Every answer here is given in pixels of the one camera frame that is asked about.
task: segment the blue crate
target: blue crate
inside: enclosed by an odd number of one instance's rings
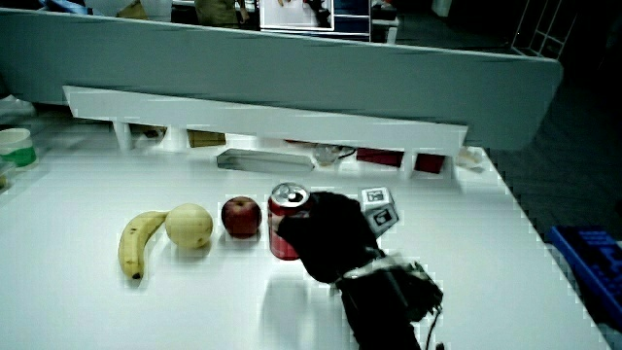
[[[622,329],[622,249],[598,226],[553,227],[549,236],[574,274]]]

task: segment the red apple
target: red apple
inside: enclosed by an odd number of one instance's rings
[[[226,231],[236,238],[248,238],[257,233],[261,224],[261,209],[247,196],[228,200],[221,211]]]

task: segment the white cube with marker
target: white cube with marker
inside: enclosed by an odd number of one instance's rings
[[[361,210],[376,238],[399,221],[391,192],[384,187],[361,190]]]

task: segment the banana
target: banana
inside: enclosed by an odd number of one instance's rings
[[[164,223],[168,212],[149,211],[132,219],[121,235],[119,263],[123,273],[140,279],[145,272],[145,245],[154,232]]]

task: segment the red can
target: red can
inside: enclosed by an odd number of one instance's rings
[[[286,216],[308,217],[312,205],[312,201],[309,200],[309,194],[309,191],[302,185],[283,183],[272,190],[270,199],[268,199],[270,251],[281,260],[296,260],[298,259],[298,253],[290,243],[276,234],[276,231],[279,229],[278,225]]]

